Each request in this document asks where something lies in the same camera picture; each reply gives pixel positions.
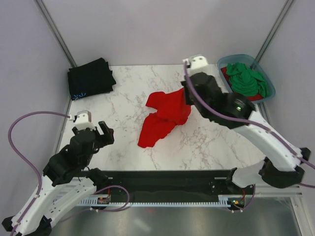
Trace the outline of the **blue plastic basin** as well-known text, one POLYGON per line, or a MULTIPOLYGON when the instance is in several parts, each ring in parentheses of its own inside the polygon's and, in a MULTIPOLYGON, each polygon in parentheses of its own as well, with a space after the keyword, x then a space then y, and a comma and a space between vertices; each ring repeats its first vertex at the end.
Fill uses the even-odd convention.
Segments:
POLYGON ((226 56, 218 61, 218 69, 229 92, 238 93, 254 104, 275 96, 275 88, 255 59, 246 54, 226 56))

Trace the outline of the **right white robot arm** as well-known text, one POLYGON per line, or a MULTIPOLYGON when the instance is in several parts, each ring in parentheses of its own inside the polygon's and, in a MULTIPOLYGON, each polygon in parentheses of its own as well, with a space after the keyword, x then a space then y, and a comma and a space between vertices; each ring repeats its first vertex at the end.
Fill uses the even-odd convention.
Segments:
POLYGON ((284 189, 302 184, 311 151, 298 148, 286 141, 245 96, 222 92, 216 79, 205 72, 189 76, 182 81, 185 101, 194 105, 202 117, 240 134, 258 148, 265 158, 256 164, 231 169, 225 181, 230 193, 238 193, 252 184, 266 183, 284 189))

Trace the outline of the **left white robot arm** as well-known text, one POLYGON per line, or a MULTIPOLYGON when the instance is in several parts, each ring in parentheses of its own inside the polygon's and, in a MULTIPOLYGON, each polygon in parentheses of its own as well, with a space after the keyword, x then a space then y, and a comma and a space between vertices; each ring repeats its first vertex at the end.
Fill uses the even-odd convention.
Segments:
POLYGON ((53 155, 39 177, 39 184, 23 208, 14 216, 3 219, 2 226, 11 235, 47 236, 60 219, 82 199, 93 193, 104 193, 107 176, 98 168, 88 171, 86 177, 71 191, 55 201, 57 194, 81 173, 101 148, 114 143, 114 130, 104 121, 99 127, 91 122, 75 125, 68 145, 53 155))

